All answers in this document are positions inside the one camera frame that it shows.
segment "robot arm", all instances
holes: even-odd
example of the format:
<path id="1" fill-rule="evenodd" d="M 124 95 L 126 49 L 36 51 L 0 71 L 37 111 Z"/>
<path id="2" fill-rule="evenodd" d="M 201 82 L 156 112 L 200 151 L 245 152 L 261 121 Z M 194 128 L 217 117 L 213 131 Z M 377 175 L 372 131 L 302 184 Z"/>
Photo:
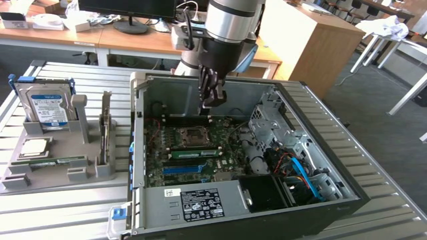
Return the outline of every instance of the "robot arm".
<path id="1" fill-rule="evenodd" d="M 209 0 L 205 29 L 190 28 L 192 52 L 186 48 L 189 30 L 178 27 L 172 30 L 174 48 L 186 50 L 181 63 L 189 68 L 192 66 L 192 70 L 198 66 L 192 74 L 198 73 L 200 115 L 206 115 L 212 107 L 226 101 L 222 89 L 225 76 L 236 69 L 238 62 L 248 59 L 248 52 L 253 57 L 256 37 L 252 26 L 258 20 L 258 3 L 258 0 Z"/>

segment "metal table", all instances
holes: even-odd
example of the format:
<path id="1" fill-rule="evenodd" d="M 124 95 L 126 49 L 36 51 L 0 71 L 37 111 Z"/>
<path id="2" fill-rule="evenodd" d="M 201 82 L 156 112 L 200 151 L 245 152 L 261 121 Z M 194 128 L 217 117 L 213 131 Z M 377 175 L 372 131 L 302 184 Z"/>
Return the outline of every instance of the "metal table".
<path id="1" fill-rule="evenodd" d="M 128 85 L 133 71 L 137 69 L 56 62 L 48 62 L 38 68 L 28 68 L 26 76 L 73 77 L 76 91 L 88 98 L 85 114 L 89 119 L 97 118 L 100 114 L 102 92 L 112 91 L 110 113 L 118 124 L 116 168 L 120 172 L 110 181 L 1 196 L 0 239 L 106 239 L 108 210 L 110 206 L 126 201 L 130 129 Z M 352 216 L 330 224 L 318 235 L 304 239 L 427 240 L 424 213 L 348 134 L 321 101 L 298 82 L 289 81 L 282 85 L 370 197 L 370 201 Z M 1 174 L 21 134 L 24 118 L 24 110 L 10 93 L 0 108 Z"/>

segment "white cloth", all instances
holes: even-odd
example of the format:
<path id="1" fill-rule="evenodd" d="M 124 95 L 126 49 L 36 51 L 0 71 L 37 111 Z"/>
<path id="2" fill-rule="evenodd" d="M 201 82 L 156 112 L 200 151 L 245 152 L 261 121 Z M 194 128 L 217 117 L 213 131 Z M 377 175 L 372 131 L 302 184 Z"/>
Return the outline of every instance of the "white cloth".
<path id="1" fill-rule="evenodd" d="M 397 21 L 396 15 L 372 21 L 362 20 L 354 27 L 365 32 L 364 37 L 370 34 L 377 34 L 394 41 L 402 40 L 409 32 L 406 25 Z"/>

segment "label sticker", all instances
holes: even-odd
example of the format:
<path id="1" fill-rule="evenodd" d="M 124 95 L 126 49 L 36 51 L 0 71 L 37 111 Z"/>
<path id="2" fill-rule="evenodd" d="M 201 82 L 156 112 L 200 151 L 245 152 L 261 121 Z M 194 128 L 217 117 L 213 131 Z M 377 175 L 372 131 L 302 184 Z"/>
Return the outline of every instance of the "label sticker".
<path id="1" fill-rule="evenodd" d="M 180 188 L 164 189 L 164 197 L 177 197 L 181 193 Z"/>
<path id="2" fill-rule="evenodd" d="M 65 109 L 61 108 L 61 95 L 32 95 L 30 100 L 42 125 L 49 127 L 66 125 L 68 119 Z"/>
<path id="3" fill-rule="evenodd" d="M 77 44 L 77 45 L 84 45 L 84 46 L 94 46 L 93 43 L 88 43 L 88 42 L 80 42 L 80 41 L 74 41 L 73 44 Z"/>
<path id="4" fill-rule="evenodd" d="M 192 153 L 192 154 L 180 154 L 177 155 L 178 158 L 196 158 L 198 157 L 198 153 Z"/>
<path id="5" fill-rule="evenodd" d="M 186 222 L 225 216 L 217 188 L 182 191 L 180 201 Z"/>
<path id="6" fill-rule="evenodd" d="M 200 154 L 201 154 L 202 156 L 214 155 L 214 154 L 216 154 L 216 151 L 202 151 L 202 152 L 200 152 Z"/>
<path id="7" fill-rule="evenodd" d="M 56 165 L 56 163 L 53 161 L 49 161 L 49 162 L 41 162 L 41 163 L 29 164 L 29 167 L 40 168 L 40 167 L 45 167 L 45 166 L 53 166 L 53 165 Z"/>

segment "hard drive label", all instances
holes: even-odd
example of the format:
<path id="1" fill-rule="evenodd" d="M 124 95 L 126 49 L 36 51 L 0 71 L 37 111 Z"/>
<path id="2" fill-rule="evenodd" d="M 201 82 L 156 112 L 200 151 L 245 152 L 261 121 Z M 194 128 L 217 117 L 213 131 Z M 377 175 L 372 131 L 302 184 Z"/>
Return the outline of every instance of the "hard drive label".
<path id="1" fill-rule="evenodd" d="M 218 189 L 204 189 L 180 192 L 184 220 L 193 222 L 224 217 Z"/>
<path id="2" fill-rule="evenodd" d="M 34 112 L 38 116 L 38 121 L 48 127 L 60 127 L 66 125 L 66 112 L 61 108 L 61 95 L 30 95 Z"/>

